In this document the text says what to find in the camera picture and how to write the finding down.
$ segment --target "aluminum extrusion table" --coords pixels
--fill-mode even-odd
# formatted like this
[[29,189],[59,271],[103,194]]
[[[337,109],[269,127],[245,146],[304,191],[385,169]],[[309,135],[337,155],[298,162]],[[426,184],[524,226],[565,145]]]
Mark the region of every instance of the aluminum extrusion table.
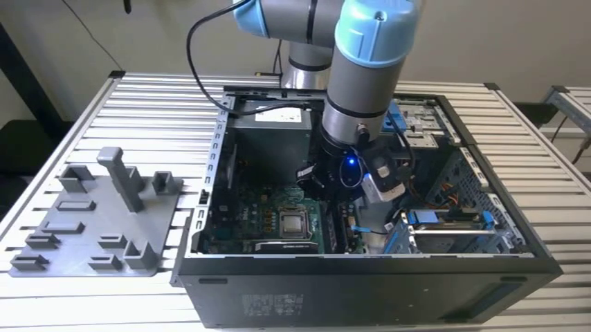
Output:
[[552,86],[544,103],[552,104],[591,136],[591,88]]
[[[272,77],[209,76],[202,81],[214,98],[224,85],[277,84]],[[502,92],[486,86],[400,82],[397,92],[448,98],[564,275],[481,326],[414,329],[591,331],[591,184]],[[106,80],[0,223],[0,327],[21,327],[18,332],[201,331],[184,289],[168,281],[181,226],[202,182],[216,113],[188,76],[127,73]],[[102,146],[119,146],[125,164],[137,166],[141,174],[166,169],[184,179],[158,273],[149,278],[11,278],[9,260],[61,190],[55,176],[70,163],[105,175],[95,163]],[[368,331],[397,329],[408,331],[384,326]]]

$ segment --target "black cable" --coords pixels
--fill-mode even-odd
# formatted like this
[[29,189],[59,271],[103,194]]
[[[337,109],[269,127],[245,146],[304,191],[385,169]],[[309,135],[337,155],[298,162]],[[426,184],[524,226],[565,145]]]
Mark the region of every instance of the black cable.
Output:
[[409,169],[412,170],[412,174],[416,173],[416,156],[414,156],[414,152],[412,150],[412,148],[409,147],[409,142],[406,140],[406,137],[404,136],[400,128],[397,127],[397,124],[394,122],[394,117],[390,116],[389,111],[385,112],[385,115],[388,116],[388,120],[390,122],[392,127],[394,128],[394,135],[397,135],[397,137],[401,139],[402,143],[404,143],[404,147],[406,148],[408,151],[408,156],[409,156]]
[[572,165],[577,163],[580,156],[582,155],[584,149],[578,149],[578,152],[576,153],[574,159],[572,159]]
[[221,103],[218,103],[218,101],[216,101],[216,99],[213,99],[213,97],[209,95],[209,93],[205,90],[205,87],[202,86],[201,80],[200,80],[200,76],[196,72],[194,69],[194,64],[193,64],[193,59],[190,56],[190,40],[193,38],[193,34],[196,29],[206,22],[209,22],[210,20],[218,18],[221,15],[226,14],[228,12],[232,12],[233,10],[238,9],[241,6],[244,6],[250,0],[241,0],[240,2],[232,4],[230,6],[225,7],[224,9],[218,10],[217,12],[214,12],[213,14],[202,17],[194,24],[193,26],[190,26],[190,29],[188,31],[188,35],[186,35],[186,59],[188,59],[188,66],[190,67],[190,72],[193,74],[194,77],[194,81],[196,81],[196,85],[200,87],[201,93],[205,96],[206,100],[222,111],[228,112],[229,114],[234,114],[237,116],[248,116],[252,114],[257,114],[261,112],[266,112],[270,111],[273,109],[281,109],[284,107],[294,107],[298,109],[305,109],[309,106],[306,104],[301,104],[301,103],[285,103],[285,104],[276,104],[273,106],[269,107],[262,107],[260,109],[254,109],[252,111],[245,111],[245,112],[237,112],[233,109],[225,107]]
[[553,140],[556,139],[557,132],[560,131],[560,128],[562,128],[562,125],[564,125],[565,119],[568,119],[566,116],[564,116],[562,121],[561,121],[560,124],[557,125],[556,131],[553,132],[552,139],[550,139],[550,142],[552,142],[552,143],[553,143]]
[[98,45],[98,47],[102,49],[102,52],[105,52],[105,54],[109,56],[111,62],[114,62],[114,65],[117,66],[118,70],[122,71],[122,67],[118,64],[117,60],[114,60],[114,58],[111,57],[109,51],[102,47],[102,45],[99,44],[99,42],[95,40],[90,30],[87,29],[87,26],[85,26],[82,19],[79,19],[79,16],[77,16],[75,12],[73,11],[70,5],[65,2],[65,0],[61,0],[61,2],[63,3],[63,5],[67,7],[67,9],[70,10],[73,16],[77,18],[79,24],[82,25],[85,32],[87,32],[87,35],[90,36],[91,40],[94,41],[94,43]]
[[277,73],[277,60],[278,60],[278,75],[284,74],[284,68],[281,65],[281,60],[280,60],[280,46],[282,44],[282,40],[278,39],[278,43],[277,43],[277,50],[274,51],[274,61],[273,61],[273,74]]

